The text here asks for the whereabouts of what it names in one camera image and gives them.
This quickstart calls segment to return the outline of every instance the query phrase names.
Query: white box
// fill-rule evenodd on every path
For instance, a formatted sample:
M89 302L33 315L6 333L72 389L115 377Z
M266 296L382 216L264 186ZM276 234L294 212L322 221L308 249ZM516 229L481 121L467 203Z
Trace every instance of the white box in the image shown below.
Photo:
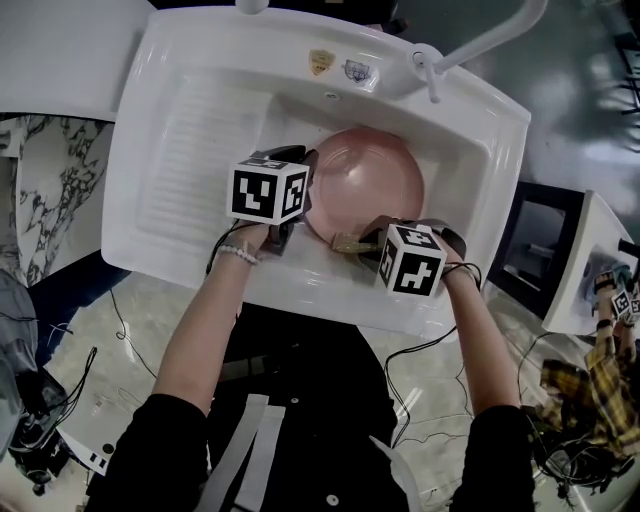
M307 198L309 167L248 158L231 166L227 216L279 225L300 215Z
M390 295L432 297L446 261L447 253L428 226L390 224L376 285Z

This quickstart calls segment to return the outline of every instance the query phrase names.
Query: black sleeve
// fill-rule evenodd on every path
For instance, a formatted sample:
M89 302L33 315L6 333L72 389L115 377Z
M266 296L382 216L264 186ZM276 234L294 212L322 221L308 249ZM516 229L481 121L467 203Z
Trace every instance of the black sleeve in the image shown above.
M191 511L207 477L206 418L195 405L151 395L133 415L87 512Z
M535 510L530 430L525 413L512 406L492 407L473 420L451 512Z

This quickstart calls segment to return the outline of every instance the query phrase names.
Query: white sink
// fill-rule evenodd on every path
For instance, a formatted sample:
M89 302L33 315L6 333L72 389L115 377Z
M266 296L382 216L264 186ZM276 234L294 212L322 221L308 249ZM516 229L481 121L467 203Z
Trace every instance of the white sink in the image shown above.
M367 125L402 138L425 183L424 217L467 240L486 275L518 178L529 113L469 72L450 70L441 102L380 88L410 44L350 23L268 9L160 11L131 69L111 147L102 251L114 265L190 287L204 277L224 217L228 165L254 149L315 146ZM309 53L335 55L319 76ZM345 61L369 66L356 83ZM331 252L300 224L280 258L252 273L245 300L287 311L432 337L452 325L446 292L399 299L375 275Z

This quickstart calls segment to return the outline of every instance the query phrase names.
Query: faucet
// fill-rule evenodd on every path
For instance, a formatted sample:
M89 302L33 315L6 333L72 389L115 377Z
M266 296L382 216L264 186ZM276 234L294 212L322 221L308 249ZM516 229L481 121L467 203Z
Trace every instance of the faucet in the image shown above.
M438 89L447 70L495 48L530 30L542 17L549 0L525 0L518 12L497 27L487 30L446 57L433 46L414 44L404 55L391 62L380 74L380 89L392 99L401 99L426 87L431 103L438 103ZM269 0L236 0L245 14L258 14Z

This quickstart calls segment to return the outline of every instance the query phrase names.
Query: pink plate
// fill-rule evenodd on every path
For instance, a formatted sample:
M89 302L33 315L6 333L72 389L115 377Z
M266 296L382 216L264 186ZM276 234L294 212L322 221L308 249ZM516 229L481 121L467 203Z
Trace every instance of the pink plate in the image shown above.
M422 175L403 142L372 128L332 135L320 153L309 225L328 244L336 233L362 234L379 215L418 219L424 200Z

